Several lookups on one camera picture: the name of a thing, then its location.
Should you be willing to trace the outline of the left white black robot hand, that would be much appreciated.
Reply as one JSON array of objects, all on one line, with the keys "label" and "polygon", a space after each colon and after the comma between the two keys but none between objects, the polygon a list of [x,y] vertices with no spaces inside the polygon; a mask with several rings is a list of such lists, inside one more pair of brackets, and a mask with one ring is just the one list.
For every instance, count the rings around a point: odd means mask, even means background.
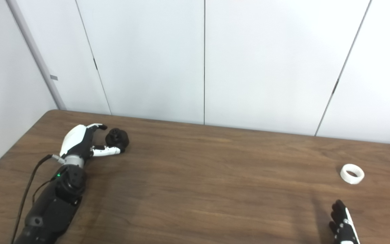
[{"label": "left white black robot hand", "polygon": [[121,154],[122,151],[118,147],[108,146],[94,146],[93,135],[96,130],[106,130],[107,126],[104,124],[93,123],[88,126],[77,125],[75,126],[63,140],[60,157],[66,162],[69,158],[82,159],[84,162],[91,157],[104,157]]}]

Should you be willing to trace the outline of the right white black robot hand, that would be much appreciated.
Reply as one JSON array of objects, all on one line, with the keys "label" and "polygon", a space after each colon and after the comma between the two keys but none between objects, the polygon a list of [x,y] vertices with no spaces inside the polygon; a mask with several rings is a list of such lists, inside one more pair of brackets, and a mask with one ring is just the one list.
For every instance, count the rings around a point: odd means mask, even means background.
[{"label": "right white black robot hand", "polygon": [[360,244],[351,214],[340,199],[332,205],[329,227],[334,235],[333,244]]}]

